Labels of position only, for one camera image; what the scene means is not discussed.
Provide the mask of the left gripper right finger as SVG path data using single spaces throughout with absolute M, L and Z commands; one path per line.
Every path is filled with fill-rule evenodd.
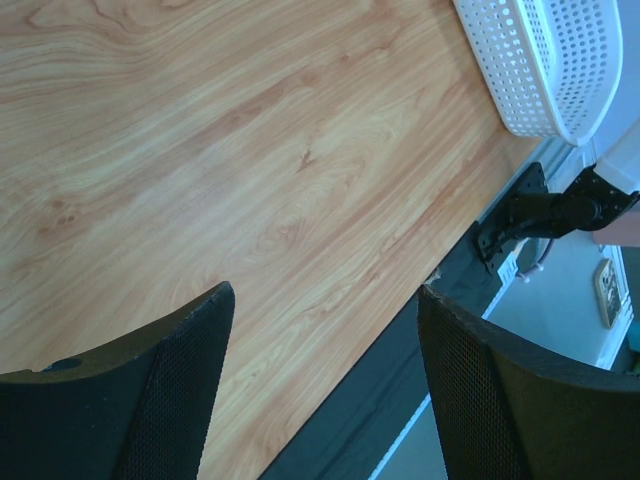
M 449 478 L 638 478 L 638 378 L 552 352 L 429 286 L 417 322 Z

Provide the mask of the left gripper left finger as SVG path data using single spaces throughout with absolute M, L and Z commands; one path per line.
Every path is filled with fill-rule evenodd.
M 222 282 L 99 347 L 3 374 L 2 477 L 195 478 L 234 310 Z

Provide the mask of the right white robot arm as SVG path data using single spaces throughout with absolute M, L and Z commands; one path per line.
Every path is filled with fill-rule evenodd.
M 485 220 L 474 225 L 476 253 L 495 273 L 519 240 L 602 230 L 638 202 L 639 124 L 634 123 L 561 193 L 548 190 L 540 163 L 530 164 Z

